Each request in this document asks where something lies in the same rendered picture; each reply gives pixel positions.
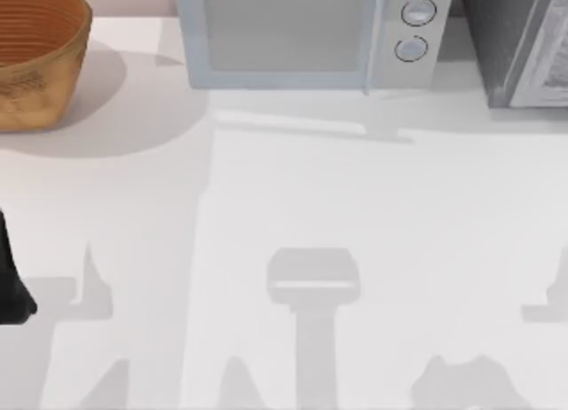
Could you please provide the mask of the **round microwave knob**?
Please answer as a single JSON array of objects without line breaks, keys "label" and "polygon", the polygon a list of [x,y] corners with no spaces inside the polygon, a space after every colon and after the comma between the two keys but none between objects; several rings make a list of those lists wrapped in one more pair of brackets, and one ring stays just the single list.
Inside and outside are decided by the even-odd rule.
[{"label": "round microwave knob", "polygon": [[430,23],[437,14],[437,6],[432,0],[414,0],[405,3],[401,9],[401,19],[410,27],[422,27]]},{"label": "round microwave knob", "polygon": [[429,50],[428,42],[414,35],[412,38],[400,40],[396,43],[394,54],[402,62],[412,63],[422,59]]}]

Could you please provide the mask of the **microwave door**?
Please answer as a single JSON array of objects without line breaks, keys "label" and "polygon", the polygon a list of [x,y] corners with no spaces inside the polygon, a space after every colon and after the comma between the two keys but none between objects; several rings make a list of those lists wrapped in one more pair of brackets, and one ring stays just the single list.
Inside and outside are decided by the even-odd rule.
[{"label": "microwave door", "polygon": [[363,91],[375,0],[176,4],[195,89]]}]

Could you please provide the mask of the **pale microwave oven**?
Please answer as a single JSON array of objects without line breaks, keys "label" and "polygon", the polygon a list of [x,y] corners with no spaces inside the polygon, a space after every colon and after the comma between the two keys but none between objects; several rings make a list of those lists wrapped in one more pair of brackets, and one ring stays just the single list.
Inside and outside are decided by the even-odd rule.
[{"label": "pale microwave oven", "polygon": [[[401,9],[410,1],[414,0],[386,0],[371,91],[424,89],[431,84],[452,0],[432,0],[437,6],[437,14],[422,27],[410,27],[401,19]],[[395,45],[414,35],[428,42],[428,53],[416,62],[402,62],[394,54]]]}]

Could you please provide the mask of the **brown woven basket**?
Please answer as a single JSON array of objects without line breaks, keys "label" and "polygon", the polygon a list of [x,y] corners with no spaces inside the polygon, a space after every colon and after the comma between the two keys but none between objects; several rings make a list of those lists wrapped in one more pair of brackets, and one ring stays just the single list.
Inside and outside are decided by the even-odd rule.
[{"label": "brown woven basket", "polygon": [[86,0],[0,0],[0,132],[48,130],[62,119],[92,20]]}]

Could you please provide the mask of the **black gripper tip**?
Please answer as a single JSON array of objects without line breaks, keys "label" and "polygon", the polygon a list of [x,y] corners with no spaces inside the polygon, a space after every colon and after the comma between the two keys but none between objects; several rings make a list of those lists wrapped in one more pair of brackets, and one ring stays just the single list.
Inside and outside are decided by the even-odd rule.
[{"label": "black gripper tip", "polygon": [[37,309],[36,300],[14,263],[4,213],[0,210],[0,325],[23,325]]}]

